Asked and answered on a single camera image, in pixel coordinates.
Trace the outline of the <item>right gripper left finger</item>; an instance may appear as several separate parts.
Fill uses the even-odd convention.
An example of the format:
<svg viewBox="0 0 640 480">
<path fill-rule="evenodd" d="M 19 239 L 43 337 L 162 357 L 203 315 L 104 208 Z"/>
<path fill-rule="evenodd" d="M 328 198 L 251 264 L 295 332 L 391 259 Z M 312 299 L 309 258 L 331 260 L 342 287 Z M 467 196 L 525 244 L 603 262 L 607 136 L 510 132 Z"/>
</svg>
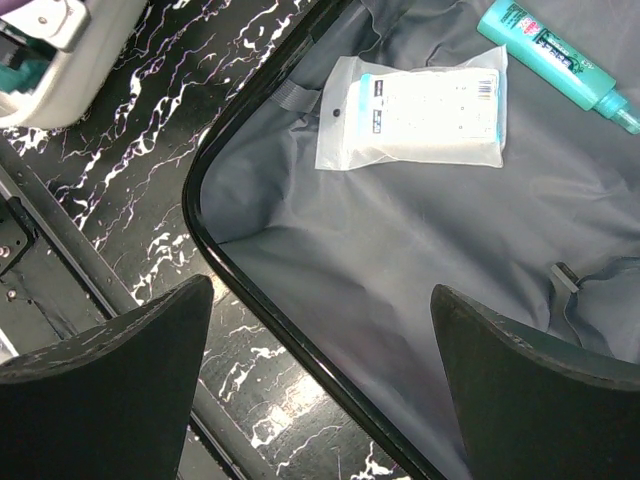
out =
<svg viewBox="0 0 640 480">
<path fill-rule="evenodd" d="M 213 307 L 196 275 L 1 367 L 5 479 L 174 479 Z"/>
</svg>

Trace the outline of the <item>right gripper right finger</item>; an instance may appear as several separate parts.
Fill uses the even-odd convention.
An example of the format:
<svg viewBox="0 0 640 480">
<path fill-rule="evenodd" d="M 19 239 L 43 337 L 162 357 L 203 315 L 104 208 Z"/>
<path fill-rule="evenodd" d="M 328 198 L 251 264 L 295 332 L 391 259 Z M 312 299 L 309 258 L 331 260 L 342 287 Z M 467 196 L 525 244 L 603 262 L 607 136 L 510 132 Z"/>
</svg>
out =
<svg viewBox="0 0 640 480">
<path fill-rule="evenodd" d="M 436 340 L 475 479 L 636 479 L 639 368 L 431 295 Z"/>
</svg>

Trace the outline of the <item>teal cloth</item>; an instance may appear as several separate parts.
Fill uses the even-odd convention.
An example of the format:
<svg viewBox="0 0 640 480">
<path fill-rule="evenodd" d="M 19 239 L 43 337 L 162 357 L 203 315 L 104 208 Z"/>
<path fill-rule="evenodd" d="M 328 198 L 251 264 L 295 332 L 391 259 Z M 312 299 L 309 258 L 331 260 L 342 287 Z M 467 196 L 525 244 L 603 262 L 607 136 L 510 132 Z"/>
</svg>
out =
<svg viewBox="0 0 640 480">
<path fill-rule="evenodd" d="M 26 93 L 33 90 L 56 54 L 56 49 L 41 41 L 20 43 L 1 39 L 1 91 Z"/>
</svg>

